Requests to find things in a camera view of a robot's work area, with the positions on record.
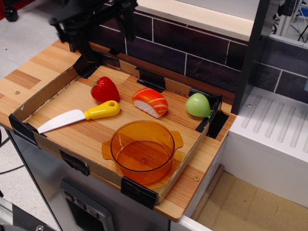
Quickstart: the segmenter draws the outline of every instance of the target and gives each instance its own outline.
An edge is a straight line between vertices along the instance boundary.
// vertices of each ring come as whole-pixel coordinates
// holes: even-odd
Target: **yellow knife handle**
[[[109,100],[101,105],[85,111],[86,119],[98,119],[103,117],[115,116],[120,112],[120,105],[117,101]]]

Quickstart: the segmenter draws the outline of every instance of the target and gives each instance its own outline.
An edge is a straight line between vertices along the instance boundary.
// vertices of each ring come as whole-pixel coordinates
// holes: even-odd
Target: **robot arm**
[[[122,35],[129,41],[135,38],[133,12],[137,0],[113,0],[113,5],[104,8],[108,0],[69,0],[67,5],[50,19],[50,25],[58,31],[62,42],[73,43],[88,62],[98,60],[85,37],[85,32],[115,18]]]

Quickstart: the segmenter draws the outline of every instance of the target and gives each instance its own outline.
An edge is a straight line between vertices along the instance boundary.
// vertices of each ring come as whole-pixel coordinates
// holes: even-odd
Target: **green pear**
[[[210,103],[205,95],[195,93],[186,102],[186,109],[189,114],[197,117],[211,117]]]

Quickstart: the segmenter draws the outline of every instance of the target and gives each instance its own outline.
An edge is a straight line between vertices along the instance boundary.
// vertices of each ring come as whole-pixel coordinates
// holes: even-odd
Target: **dark brick wall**
[[[304,86],[308,75],[308,48],[270,38],[256,87],[308,103]]]
[[[247,42],[135,13],[136,39],[126,41],[115,20],[93,28],[92,42],[235,93]]]

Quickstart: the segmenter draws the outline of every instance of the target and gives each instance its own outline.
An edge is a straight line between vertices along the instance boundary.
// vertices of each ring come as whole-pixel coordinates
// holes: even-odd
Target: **white blade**
[[[52,118],[51,120],[40,126],[38,128],[38,133],[41,134],[56,128],[60,128],[64,125],[75,123],[85,118],[85,114],[78,109],[65,112],[61,115],[56,116],[55,118]]]

